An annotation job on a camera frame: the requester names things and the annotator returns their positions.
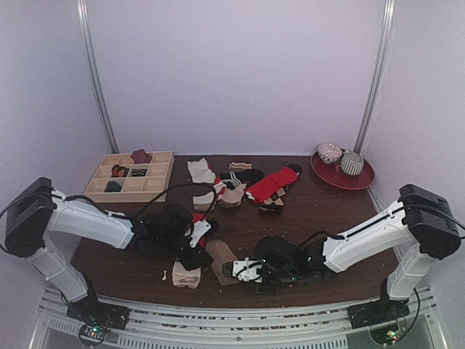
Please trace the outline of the red and beige sock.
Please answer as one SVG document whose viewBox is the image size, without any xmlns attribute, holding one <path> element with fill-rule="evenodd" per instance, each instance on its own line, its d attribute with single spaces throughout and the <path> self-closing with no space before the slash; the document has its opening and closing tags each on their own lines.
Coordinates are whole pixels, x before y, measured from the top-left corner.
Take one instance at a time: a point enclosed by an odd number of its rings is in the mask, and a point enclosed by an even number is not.
<svg viewBox="0 0 465 349">
<path fill-rule="evenodd" d="M 176 287 L 195 289 L 201 281 L 201 269 L 186 270 L 181 262 L 176 261 L 171 272 L 171 279 Z"/>
</svg>

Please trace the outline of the tan brown sock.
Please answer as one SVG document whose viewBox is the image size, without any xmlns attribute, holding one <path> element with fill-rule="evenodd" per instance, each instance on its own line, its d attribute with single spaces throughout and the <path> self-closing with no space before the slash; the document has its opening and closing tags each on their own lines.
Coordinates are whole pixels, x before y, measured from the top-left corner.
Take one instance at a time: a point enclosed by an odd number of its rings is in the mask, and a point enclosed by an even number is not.
<svg viewBox="0 0 465 349">
<path fill-rule="evenodd" d="M 237 278 L 225 276 L 222 272 L 222 266 L 226 262 L 238 260 L 226 242 L 219 239 L 211 240 L 206 244 L 206 251 L 212 258 L 211 269 L 221 286 L 241 284 Z"/>
</svg>

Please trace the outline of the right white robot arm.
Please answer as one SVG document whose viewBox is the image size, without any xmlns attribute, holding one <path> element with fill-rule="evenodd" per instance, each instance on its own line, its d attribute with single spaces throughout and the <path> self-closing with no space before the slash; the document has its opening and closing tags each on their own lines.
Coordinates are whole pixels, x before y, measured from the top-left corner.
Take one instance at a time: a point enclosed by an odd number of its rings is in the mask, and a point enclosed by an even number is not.
<svg viewBox="0 0 465 349">
<path fill-rule="evenodd" d="M 416 285 L 438 260 L 454 254 L 463 236 L 448 201 L 416 185 L 404 185 L 398 200 L 375 217 L 342 233 L 319 230 L 298 245 L 280 236 L 266 236 L 254 247 L 259 263 L 255 290 L 272 294 L 284 283 L 322 281 L 328 271 L 349 267 L 387 249 L 409 244 L 395 271 L 381 284 L 376 301 L 348 308 L 352 328 L 373 326 L 407 316 Z"/>
</svg>

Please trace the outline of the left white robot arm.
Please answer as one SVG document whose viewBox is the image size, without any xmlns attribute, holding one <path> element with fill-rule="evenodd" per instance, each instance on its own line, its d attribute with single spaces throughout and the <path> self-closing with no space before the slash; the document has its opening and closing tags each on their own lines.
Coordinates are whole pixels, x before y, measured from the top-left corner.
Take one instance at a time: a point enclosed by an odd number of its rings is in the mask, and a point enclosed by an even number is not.
<svg viewBox="0 0 465 349">
<path fill-rule="evenodd" d="M 211 263 L 201 239 L 219 228 L 216 220 L 206 214 L 196 218 L 179 204 L 167 204 L 156 214 L 108 211 L 88 196 L 67 196 L 55 190 L 46 177 L 29 185 L 1 211 L 1 217 L 6 220 L 3 251 L 29 261 L 59 290 L 68 307 L 67 317 L 99 332 L 124 330 L 130 310 L 101 302 L 90 279 L 63 257 L 49 233 L 67 233 L 149 257 L 168 257 L 186 270 L 195 270 Z"/>
</svg>

